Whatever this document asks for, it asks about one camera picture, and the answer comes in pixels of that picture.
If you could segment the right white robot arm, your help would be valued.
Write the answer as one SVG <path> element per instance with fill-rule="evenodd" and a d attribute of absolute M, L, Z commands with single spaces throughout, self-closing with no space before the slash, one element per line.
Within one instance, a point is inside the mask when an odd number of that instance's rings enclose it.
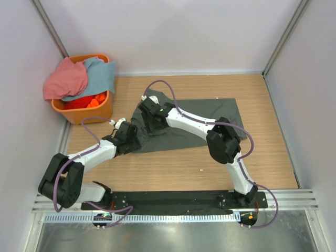
<path fill-rule="evenodd" d="M 210 156 L 226 166 L 233 181 L 238 205 L 248 208 L 255 202 L 258 186 L 243 163 L 240 138 L 235 131 L 243 131 L 243 128 L 230 124 L 224 117 L 218 120 L 208 119 L 184 111 L 171 103 L 160 105 L 156 96 L 142 96 L 138 108 L 148 132 L 176 128 L 206 141 Z"/>

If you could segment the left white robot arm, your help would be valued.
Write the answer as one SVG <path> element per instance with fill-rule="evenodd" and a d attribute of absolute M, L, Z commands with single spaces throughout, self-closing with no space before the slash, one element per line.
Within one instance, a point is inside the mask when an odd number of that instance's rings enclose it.
<path fill-rule="evenodd" d="M 38 192 L 52 200 L 56 212 L 81 203 L 82 209 L 113 208 L 111 189 L 100 183 L 83 183 L 85 173 L 99 164 L 141 147 L 138 128 L 124 118 L 114 123 L 112 134 L 96 139 L 97 144 L 75 154 L 55 154 L 40 181 Z"/>

